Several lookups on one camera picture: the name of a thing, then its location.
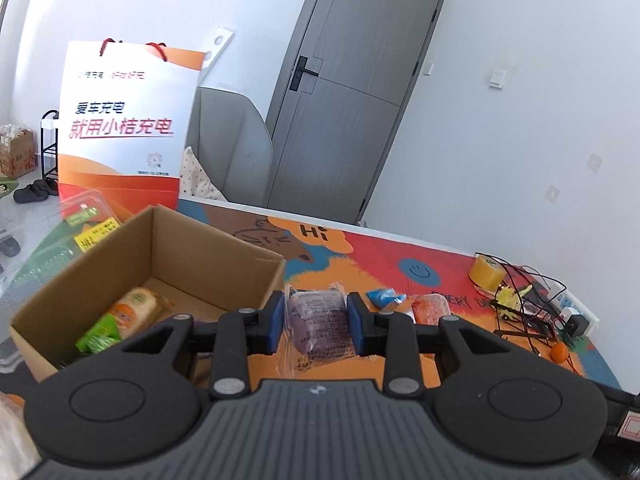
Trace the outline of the black slippers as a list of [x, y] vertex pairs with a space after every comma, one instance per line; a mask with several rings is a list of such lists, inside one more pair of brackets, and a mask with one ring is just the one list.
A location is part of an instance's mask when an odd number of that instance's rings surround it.
[[13, 193], [18, 204], [40, 203], [51, 196], [58, 196], [58, 181], [51, 178], [38, 179]]

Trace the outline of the clear plastic food tray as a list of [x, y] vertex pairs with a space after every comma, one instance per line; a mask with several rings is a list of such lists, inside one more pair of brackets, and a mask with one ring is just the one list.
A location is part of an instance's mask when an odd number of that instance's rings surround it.
[[14, 315], [47, 282], [120, 226], [96, 191], [59, 200], [1, 230], [1, 314]]

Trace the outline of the blue triangular snack packet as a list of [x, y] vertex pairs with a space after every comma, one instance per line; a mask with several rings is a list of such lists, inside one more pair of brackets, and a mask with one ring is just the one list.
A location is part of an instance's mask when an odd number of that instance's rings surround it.
[[407, 299], [405, 294], [398, 294], [393, 288], [371, 290], [366, 293], [366, 296], [372, 306], [379, 311], [395, 311]]

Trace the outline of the brown cardboard box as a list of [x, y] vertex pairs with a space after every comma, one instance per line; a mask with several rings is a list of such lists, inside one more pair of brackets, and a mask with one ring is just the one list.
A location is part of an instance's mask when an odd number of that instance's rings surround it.
[[212, 322], [262, 308], [283, 285], [284, 258], [164, 206], [139, 212], [26, 301], [10, 333], [35, 380], [75, 361], [75, 342], [136, 287], [165, 301], [160, 314]]

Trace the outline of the yellow plastic toy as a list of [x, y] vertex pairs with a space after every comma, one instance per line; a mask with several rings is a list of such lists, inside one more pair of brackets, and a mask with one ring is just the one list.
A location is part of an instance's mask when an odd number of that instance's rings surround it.
[[497, 311], [507, 318], [514, 318], [522, 312], [523, 300], [532, 290], [533, 286], [528, 285], [522, 289], [514, 289], [510, 286], [499, 285], [491, 304]]

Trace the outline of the black charger plug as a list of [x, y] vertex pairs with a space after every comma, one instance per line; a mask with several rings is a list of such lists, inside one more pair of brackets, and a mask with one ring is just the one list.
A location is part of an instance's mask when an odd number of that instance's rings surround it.
[[577, 338], [584, 336], [588, 327], [588, 318], [585, 318], [580, 313], [571, 314], [564, 324], [564, 332], [567, 337]]

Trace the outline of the green round biscuit packet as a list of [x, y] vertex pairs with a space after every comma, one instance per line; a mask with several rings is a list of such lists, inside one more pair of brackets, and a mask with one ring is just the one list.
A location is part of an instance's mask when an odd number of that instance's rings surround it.
[[81, 354], [97, 354], [121, 341], [116, 318], [105, 313], [75, 342], [75, 347]]

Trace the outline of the white power strip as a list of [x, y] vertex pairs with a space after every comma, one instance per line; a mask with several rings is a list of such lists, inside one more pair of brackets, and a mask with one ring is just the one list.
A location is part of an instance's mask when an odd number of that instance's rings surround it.
[[564, 322], [570, 322], [572, 318], [577, 322], [575, 337], [590, 336], [598, 327], [600, 318], [589, 310], [572, 292], [564, 285], [552, 285], [549, 299], [555, 311], [559, 313]]

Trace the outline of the purple long snack packet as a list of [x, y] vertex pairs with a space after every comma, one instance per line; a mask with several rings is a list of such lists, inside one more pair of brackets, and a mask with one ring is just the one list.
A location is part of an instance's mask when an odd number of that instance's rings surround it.
[[355, 356], [346, 299], [340, 282], [314, 290], [286, 286], [279, 368], [285, 378]]

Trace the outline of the white orange paper bag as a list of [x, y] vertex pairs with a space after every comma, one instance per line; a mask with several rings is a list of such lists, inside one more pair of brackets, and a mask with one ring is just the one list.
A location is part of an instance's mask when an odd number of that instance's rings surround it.
[[95, 190], [122, 220], [176, 208], [204, 58], [162, 42], [70, 42], [58, 123], [62, 198]]

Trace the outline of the orange tangerine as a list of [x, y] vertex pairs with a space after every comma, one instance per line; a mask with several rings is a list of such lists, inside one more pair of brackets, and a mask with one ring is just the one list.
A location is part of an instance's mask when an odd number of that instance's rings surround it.
[[556, 364], [562, 364], [568, 360], [570, 352], [564, 342], [558, 341], [549, 351], [549, 358]]

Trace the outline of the grey upholstered chair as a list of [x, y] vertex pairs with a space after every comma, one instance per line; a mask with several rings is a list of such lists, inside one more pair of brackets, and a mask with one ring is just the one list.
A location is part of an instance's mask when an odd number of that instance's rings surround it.
[[262, 115], [247, 96], [196, 90], [186, 145], [224, 198], [250, 206], [264, 204], [272, 141]]

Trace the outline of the spotted white cushion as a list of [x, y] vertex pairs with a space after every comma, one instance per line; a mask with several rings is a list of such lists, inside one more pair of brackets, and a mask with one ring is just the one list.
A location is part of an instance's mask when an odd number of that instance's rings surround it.
[[179, 194], [181, 197], [207, 198], [221, 202], [227, 200], [209, 179], [190, 146], [186, 147], [182, 155]]

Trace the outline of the white wall socket panel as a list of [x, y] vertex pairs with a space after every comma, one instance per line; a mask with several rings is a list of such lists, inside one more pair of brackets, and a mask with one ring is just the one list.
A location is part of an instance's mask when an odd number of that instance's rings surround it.
[[224, 52], [224, 49], [230, 44], [234, 35], [235, 32], [232, 29], [221, 26], [213, 29], [205, 40], [203, 47], [205, 56], [201, 68], [202, 72], [206, 72], [206, 70], [209, 70], [215, 65], [218, 58], [222, 55], [222, 52]]

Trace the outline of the white wall switch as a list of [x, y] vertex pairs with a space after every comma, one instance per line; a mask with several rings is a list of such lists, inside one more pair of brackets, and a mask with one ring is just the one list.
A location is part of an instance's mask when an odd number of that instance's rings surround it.
[[507, 74], [508, 72], [506, 70], [493, 70], [488, 81], [489, 87], [501, 90], [506, 82]]

